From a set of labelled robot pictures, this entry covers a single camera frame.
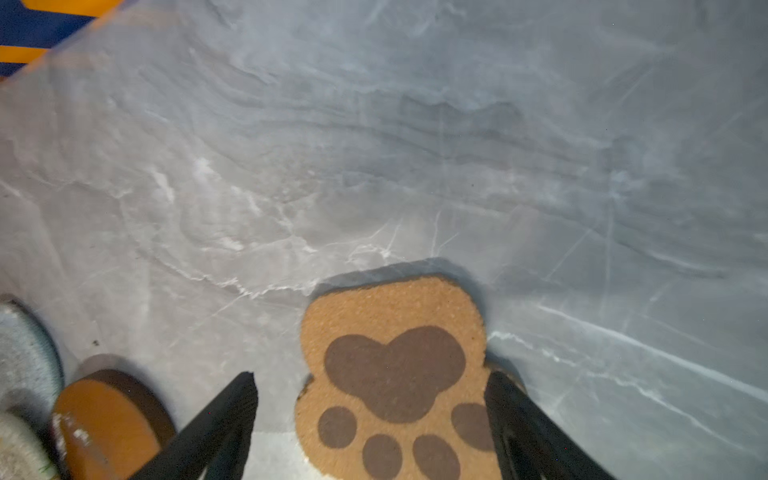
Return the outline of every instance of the brown paw pad print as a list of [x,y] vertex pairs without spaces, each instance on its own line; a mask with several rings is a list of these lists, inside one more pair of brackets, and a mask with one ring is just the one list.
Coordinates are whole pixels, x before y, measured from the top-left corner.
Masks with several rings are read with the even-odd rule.
[[501,478],[485,412],[485,331],[442,276],[321,296],[301,345],[296,402],[309,460],[342,480]]

